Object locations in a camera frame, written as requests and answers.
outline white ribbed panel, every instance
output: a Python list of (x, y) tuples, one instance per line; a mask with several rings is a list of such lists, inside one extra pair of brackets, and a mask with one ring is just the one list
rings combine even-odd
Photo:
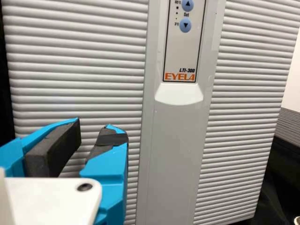
[(299, 22), (296, 0), (227, 0), (195, 225), (254, 215)]
[(17, 136), (80, 117), (78, 176), (103, 125), (129, 135), (126, 224), (135, 224), (148, 0), (3, 0)]

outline blue plastic part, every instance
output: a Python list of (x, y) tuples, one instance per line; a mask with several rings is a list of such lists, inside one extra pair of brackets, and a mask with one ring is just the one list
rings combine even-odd
[(4, 167), (7, 177), (24, 177), (23, 149), (20, 138), (0, 148), (0, 166)]
[(46, 137), (51, 131), (53, 131), (56, 127), (61, 125), (66, 125), (69, 123), (74, 123), (78, 120), (78, 118), (73, 118), (69, 120), (60, 121), (57, 123), (49, 124), (35, 132), (31, 135), (28, 135), (22, 139), (22, 148), (24, 155), (32, 149), (37, 143), (39, 143), (44, 137)]
[[(113, 129), (117, 132), (122, 131), (116, 127)], [(124, 223), (127, 197), (127, 147), (127, 143), (114, 146), (111, 150), (90, 159), (79, 173), (81, 177), (95, 179), (102, 185), (102, 200), (94, 225)]]
[(5, 168), (7, 177), (24, 177), (23, 157), (46, 137), (52, 130), (61, 125), (74, 123), (78, 118), (60, 121), (49, 124), (24, 138), (16, 138), (13, 141), (0, 147), (0, 166)]
[(117, 134), (125, 134), (124, 130), (122, 130), (122, 129), (118, 128), (118, 127), (115, 127), (115, 126), (113, 126), (111, 124), (106, 125), (105, 128), (111, 129), (111, 130), (115, 130)]
[(186, 12), (190, 12), (194, 8), (193, 0), (182, 0), (182, 8)]
[(179, 22), (179, 28), (182, 32), (187, 33), (191, 30), (192, 28), (192, 23), (188, 17), (184, 17), (180, 22)]

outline eyela logo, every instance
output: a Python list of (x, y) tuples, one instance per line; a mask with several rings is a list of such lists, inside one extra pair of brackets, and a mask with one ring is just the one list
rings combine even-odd
[(164, 81), (171, 82), (195, 82), (195, 74), (186, 73), (165, 73)]

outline black surface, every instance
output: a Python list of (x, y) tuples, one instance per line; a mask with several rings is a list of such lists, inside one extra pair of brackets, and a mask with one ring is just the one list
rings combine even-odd
[(14, 138), (15, 130), (9, 90), (8, 64), (6, 59), (2, 11), (0, 10), (0, 146)]
[(25, 155), (28, 177), (58, 177), (81, 144), (80, 122), (59, 126)]

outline blue arrow button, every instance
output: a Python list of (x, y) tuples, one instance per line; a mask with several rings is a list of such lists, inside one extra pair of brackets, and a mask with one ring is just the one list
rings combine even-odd
[(189, 12), (193, 9), (194, 7), (194, 2), (193, 0), (182, 0), (182, 8), (184, 11)]
[(192, 23), (189, 18), (184, 17), (179, 23), (179, 28), (182, 32), (188, 33), (192, 28)]

